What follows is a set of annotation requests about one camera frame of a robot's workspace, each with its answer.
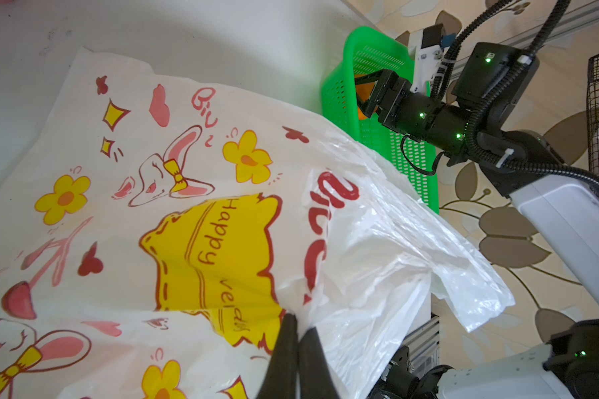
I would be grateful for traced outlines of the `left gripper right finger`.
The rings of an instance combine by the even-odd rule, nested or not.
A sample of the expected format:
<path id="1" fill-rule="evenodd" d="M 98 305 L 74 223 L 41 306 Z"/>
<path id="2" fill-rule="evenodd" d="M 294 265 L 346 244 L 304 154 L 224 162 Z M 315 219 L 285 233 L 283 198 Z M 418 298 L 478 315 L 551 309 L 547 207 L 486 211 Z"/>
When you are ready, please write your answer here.
<path id="1" fill-rule="evenodd" d="M 317 328 L 308 330 L 299 341 L 299 397 L 339 399 Z"/>

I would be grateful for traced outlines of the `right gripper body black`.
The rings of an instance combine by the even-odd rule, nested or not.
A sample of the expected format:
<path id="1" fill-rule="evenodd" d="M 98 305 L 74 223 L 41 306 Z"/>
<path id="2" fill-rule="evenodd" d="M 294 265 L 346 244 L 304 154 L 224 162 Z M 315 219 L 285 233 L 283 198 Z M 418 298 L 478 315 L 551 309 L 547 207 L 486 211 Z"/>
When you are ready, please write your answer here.
<path id="1" fill-rule="evenodd" d="M 411 82 L 394 71 L 380 70 L 377 78 L 374 97 L 379 122 L 413 140 L 429 140 L 437 100 L 424 93 L 412 92 Z"/>

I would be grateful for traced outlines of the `white printed plastic bag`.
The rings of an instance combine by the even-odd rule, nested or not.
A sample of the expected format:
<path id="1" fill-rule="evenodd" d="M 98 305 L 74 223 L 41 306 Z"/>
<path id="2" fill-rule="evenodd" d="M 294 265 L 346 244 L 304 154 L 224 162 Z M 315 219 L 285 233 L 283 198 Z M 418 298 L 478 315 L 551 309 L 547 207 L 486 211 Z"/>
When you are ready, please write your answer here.
<path id="1" fill-rule="evenodd" d="M 283 318 L 299 382 L 366 397 L 429 304 L 512 306 L 389 161 L 310 111 L 83 49 L 0 188 L 0 398 L 254 398 Z"/>

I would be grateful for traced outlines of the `orange fruit three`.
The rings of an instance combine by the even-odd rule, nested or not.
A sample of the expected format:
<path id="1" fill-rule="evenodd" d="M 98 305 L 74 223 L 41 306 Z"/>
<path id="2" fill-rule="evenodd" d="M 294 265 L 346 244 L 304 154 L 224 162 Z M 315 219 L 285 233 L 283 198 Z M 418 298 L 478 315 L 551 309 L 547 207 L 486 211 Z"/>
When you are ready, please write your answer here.
<path id="1" fill-rule="evenodd" d="M 368 82 L 356 85 L 355 89 L 358 100 L 362 103 L 368 101 L 375 86 L 375 82 Z M 358 107 L 358 119 L 360 121 L 368 120 L 367 116 L 363 113 L 363 109 L 360 106 Z"/>

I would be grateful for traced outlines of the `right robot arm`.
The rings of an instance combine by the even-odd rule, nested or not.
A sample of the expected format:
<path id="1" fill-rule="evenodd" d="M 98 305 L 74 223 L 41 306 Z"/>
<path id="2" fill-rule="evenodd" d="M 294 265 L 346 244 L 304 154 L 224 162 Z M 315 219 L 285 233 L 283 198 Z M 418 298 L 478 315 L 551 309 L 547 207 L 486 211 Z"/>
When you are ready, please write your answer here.
<path id="1" fill-rule="evenodd" d="M 531 43 L 479 43 L 454 94 L 443 100 L 463 42 L 505 7 L 494 3 L 454 39 L 429 94 L 383 69 L 355 78 L 371 86 L 357 108 L 404 140 L 426 142 L 449 164 L 477 164 L 567 264 L 599 305 L 599 176 L 569 166 L 541 136 L 502 125 L 538 68 L 538 51 L 568 9 L 555 3 Z M 403 377 L 410 398 L 599 398 L 599 319 L 583 320 L 522 354 L 471 369 L 440 365 Z"/>

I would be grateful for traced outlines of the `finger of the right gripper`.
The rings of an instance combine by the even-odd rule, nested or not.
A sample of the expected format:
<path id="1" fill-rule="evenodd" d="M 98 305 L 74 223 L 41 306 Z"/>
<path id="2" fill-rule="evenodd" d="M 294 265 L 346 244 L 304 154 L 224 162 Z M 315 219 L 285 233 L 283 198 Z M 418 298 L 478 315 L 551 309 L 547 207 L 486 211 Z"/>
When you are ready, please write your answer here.
<path id="1" fill-rule="evenodd" d="M 374 87 L 374 90 L 372 91 L 372 94 L 371 94 L 369 100 L 366 102 L 369 102 L 369 101 L 370 102 L 380 102 L 384 97 L 384 93 L 386 92 L 386 89 L 385 89 L 386 81 L 387 81 L 387 71 L 386 70 L 379 70 L 379 71 L 375 71 L 373 73 L 369 73 L 367 75 L 356 76 L 354 78 L 355 94 L 356 94 L 356 89 L 355 89 L 356 85 L 364 84 L 364 83 L 368 83 L 368 82 L 375 82 L 376 86 Z"/>

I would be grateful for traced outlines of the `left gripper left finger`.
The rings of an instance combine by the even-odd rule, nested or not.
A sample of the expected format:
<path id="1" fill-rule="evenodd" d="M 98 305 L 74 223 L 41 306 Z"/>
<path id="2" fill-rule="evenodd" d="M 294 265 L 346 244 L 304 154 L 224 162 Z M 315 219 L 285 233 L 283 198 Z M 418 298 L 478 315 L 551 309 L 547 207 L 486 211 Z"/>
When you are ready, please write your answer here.
<path id="1" fill-rule="evenodd" d="M 298 379 L 298 331 L 297 319 L 286 314 L 281 323 L 266 376 L 258 399 L 294 399 Z"/>

